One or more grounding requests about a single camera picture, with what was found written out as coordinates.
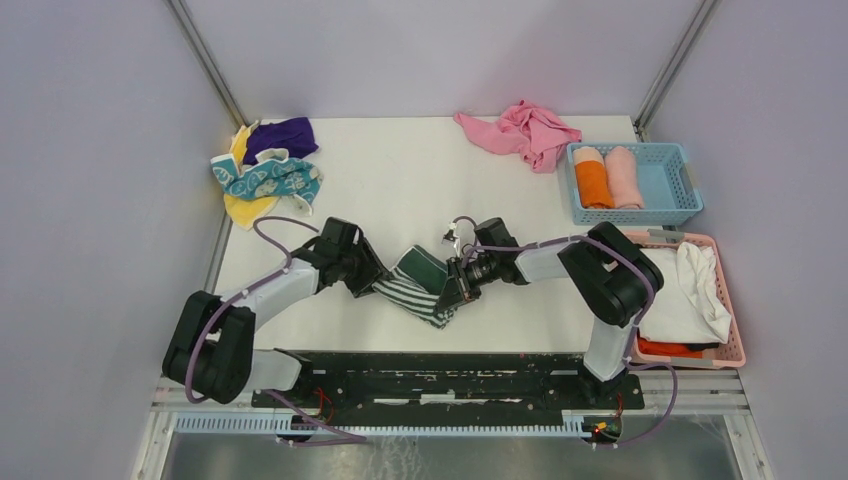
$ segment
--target teal patterned cloth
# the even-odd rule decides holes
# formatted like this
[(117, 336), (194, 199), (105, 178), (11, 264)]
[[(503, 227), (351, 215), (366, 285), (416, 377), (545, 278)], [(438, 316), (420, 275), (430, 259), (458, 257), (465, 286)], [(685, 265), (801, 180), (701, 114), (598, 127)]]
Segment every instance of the teal patterned cloth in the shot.
[(285, 148), (263, 150), (256, 159), (259, 163), (241, 169), (230, 153), (212, 159), (212, 173), (224, 193), (244, 200), (294, 196), (312, 205), (324, 179), (315, 165), (290, 158)]

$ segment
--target orange cloth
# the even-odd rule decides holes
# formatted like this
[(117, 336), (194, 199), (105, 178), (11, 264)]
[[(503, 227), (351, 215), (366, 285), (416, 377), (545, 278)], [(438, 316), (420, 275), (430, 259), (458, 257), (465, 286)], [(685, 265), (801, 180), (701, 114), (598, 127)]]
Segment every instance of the orange cloth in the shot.
[(607, 170), (599, 162), (581, 162), (574, 166), (577, 191), (583, 208), (612, 208), (612, 195), (607, 187)]
[(688, 358), (704, 358), (704, 352), (693, 352), (686, 348), (682, 343), (660, 343), (649, 342), (642, 337), (638, 337), (639, 351), (648, 355), (662, 355), (664, 357), (688, 357)]

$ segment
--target pink towel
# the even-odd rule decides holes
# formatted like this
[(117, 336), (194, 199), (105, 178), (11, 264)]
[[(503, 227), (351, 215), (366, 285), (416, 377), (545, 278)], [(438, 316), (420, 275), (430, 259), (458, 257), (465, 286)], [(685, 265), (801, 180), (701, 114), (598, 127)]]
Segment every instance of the pink towel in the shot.
[(495, 123), (462, 113), (453, 119), (471, 143), (498, 155), (520, 153), (536, 173), (553, 173), (565, 146), (583, 138), (580, 130), (564, 124), (550, 110), (524, 100), (504, 110)]
[(615, 147), (604, 159), (607, 167), (607, 183), (615, 208), (645, 208), (645, 200), (639, 192), (636, 175), (636, 157), (624, 147)]

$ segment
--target red wire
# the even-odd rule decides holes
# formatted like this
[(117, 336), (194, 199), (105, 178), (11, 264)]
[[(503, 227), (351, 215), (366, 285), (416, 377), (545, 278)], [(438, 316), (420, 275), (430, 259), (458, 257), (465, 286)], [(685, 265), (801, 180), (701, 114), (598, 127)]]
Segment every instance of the red wire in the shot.
[(336, 413), (336, 408), (333, 407), (333, 401), (330, 400), (330, 397), (324, 394), (324, 389), (321, 387), (316, 388), (314, 390), (314, 393), (317, 393), (320, 398), (320, 401), (318, 403), (318, 416), (324, 414), (324, 400), (326, 400), (327, 403), (330, 404), (330, 415), (327, 417), (327, 420), (324, 421), (324, 423), (329, 424), (330, 420), (333, 419), (333, 414)]
[(329, 403), (329, 404), (330, 404), (330, 416), (329, 416), (329, 417), (327, 417), (327, 421), (326, 421), (326, 422), (324, 422), (324, 423), (326, 423), (326, 424), (328, 424), (328, 425), (329, 425), (330, 420), (332, 420), (332, 419), (333, 419), (333, 414), (334, 414), (334, 413), (336, 413), (336, 407), (334, 407), (334, 406), (333, 406), (333, 401), (332, 401), (332, 400), (330, 400), (330, 397), (328, 397), (328, 396), (324, 395), (324, 398), (327, 400), (327, 403)]
[(621, 396), (621, 392), (618, 392), (616, 398), (618, 398), (618, 410), (615, 411), (614, 419), (620, 417), (624, 412), (624, 397)]

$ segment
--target folded towel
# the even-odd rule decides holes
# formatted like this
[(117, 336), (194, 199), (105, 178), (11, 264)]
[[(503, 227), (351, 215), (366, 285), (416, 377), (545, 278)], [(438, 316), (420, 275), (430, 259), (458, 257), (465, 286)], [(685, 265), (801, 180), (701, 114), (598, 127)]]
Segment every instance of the folded towel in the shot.
[(291, 196), (299, 208), (311, 213), (323, 176), (313, 164), (289, 158), (284, 148), (265, 150), (257, 155), (259, 164), (240, 171), (233, 154), (212, 159), (212, 172), (224, 193), (245, 200), (267, 196)]
[(612, 196), (607, 187), (607, 171), (601, 152), (593, 147), (580, 147), (574, 151), (573, 157), (577, 191), (583, 208), (612, 208)]
[(388, 277), (374, 283), (374, 290), (429, 325), (442, 329), (456, 312), (452, 309), (435, 313), (447, 276), (445, 262), (415, 245), (389, 270)]
[(615, 147), (604, 159), (615, 208), (645, 208), (636, 175), (636, 157), (625, 147)]
[(639, 326), (651, 342), (727, 343), (730, 312), (716, 289), (716, 258), (711, 247), (684, 242), (677, 250), (646, 248), (642, 252), (665, 278), (654, 303)]
[(318, 150), (309, 119), (298, 117), (256, 127), (247, 139), (244, 164), (256, 165), (259, 163), (256, 156), (269, 148), (285, 148), (294, 158), (304, 158)]
[(536, 173), (556, 170), (565, 146), (579, 142), (583, 135), (550, 110), (524, 100), (507, 108), (494, 123), (462, 113), (453, 119), (471, 143), (498, 155), (520, 153)]
[[(239, 128), (230, 144), (230, 153), (233, 155), (239, 171), (242, 168), (244, 154), (247, 152), (247, 138), (258, 124), (259, 122), (256, 122), (249, 127), (242, 126)], [(245, 230), (250, 230), (257, 218), (267, 215), (274, 209), (278, 199), (279, 197), (262, 197), (255, 200), (245, 200), (225, 193), (224, 208), (233, 223)]]

